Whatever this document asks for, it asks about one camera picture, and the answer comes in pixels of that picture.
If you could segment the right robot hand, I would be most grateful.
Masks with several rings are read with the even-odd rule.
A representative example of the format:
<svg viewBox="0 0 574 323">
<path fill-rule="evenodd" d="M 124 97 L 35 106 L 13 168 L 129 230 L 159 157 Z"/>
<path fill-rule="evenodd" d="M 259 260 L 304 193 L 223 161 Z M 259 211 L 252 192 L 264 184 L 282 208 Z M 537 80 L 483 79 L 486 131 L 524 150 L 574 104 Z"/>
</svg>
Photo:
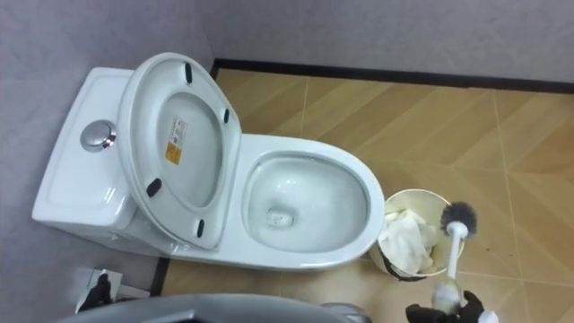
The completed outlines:
<svg viewBox="0 0 574 323">
<path fill-rule="evenodd" d="M 482 301 L 472 292 L 464 291 L 466 304 L 455 314 L 411 304 L 405 308 L 409 323 L 500 323 L 498 315 L 484 308 Z"/>
</svg>

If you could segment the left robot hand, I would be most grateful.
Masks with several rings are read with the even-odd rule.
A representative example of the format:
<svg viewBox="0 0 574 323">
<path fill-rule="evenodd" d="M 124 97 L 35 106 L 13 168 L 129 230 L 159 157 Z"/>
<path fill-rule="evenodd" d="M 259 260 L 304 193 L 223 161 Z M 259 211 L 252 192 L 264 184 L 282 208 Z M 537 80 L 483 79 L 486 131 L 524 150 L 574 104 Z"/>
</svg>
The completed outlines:
<svg viewBox="0 0 574 323">
<path fill-rule="evenodd" d="M 98 277 L 97 283 L 88 291 L 78 311 L 91 310 L 112 303 L 109 275 L 103 273 Z"/>
</svg>

